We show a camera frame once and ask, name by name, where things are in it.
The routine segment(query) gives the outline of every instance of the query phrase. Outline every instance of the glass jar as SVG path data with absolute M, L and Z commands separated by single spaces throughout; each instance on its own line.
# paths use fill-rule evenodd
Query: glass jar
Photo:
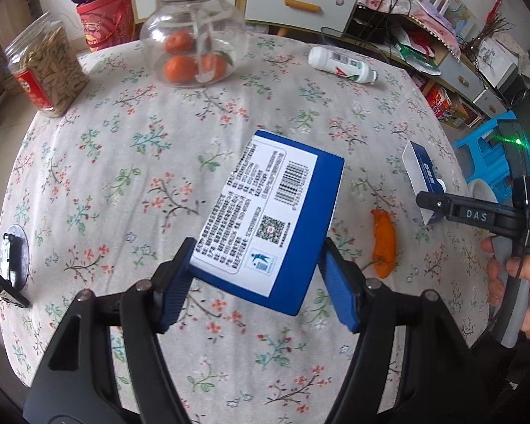
M 173 87 L 223 80 L 247 52 L 243 16 L 226 0 L 157 0 L 140 40 L 151 74 Z
M 89 80 L 69 46 L 64 24 L 49 12 L 12 41 L 5 54 L 12 75 L 49 117 L 63 116 Z

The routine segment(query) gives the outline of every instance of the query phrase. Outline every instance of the bottle cap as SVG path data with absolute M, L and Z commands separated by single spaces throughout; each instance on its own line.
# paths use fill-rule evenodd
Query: bottle cap
M 371 67 L 369 67 L 369 75 L 367 76 L 367 83 L 373 84 L 375 81 L 377 81 L 377 77 L 379 75 L 374 70 L 371 70 Z
M 308 64 L 313 68 L 322 69 L 328 61 L 329 50 L 322 46 L 314 46 L 308 54 Z

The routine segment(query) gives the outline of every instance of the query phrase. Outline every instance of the orange drawer handle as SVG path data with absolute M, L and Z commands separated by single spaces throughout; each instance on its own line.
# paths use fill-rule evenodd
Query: orange drawer handle
M 302 9 L 303 11 L 308 11 L 309 13 L 319 13 L 321 11 L 321 7 L 316 4 L 305 3 L 304 1 L 298 0 L 285 0 L 285 6 L 289 6 L 290 8 L 294 9 Z

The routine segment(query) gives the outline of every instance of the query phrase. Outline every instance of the white bottle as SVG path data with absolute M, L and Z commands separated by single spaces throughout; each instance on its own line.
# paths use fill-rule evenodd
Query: white bottle
M 315 46 L 308 54 L 308 64 L 317 70 L 343 76 L 356 83 L 374 83 L 377 72 L 360 60 L 349 58 L 322 46 Z

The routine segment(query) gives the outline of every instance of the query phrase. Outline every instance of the red label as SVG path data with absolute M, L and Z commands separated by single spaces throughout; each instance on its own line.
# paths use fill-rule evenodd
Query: red label
M 14 76 L 20 82 L 20 86 L 37 108 L 45 110 L 53 106 L 51 99 L 47 97 L 43 88 L 37 82 L 35 76 L 33 76 L 31 70 L 24 70 Z

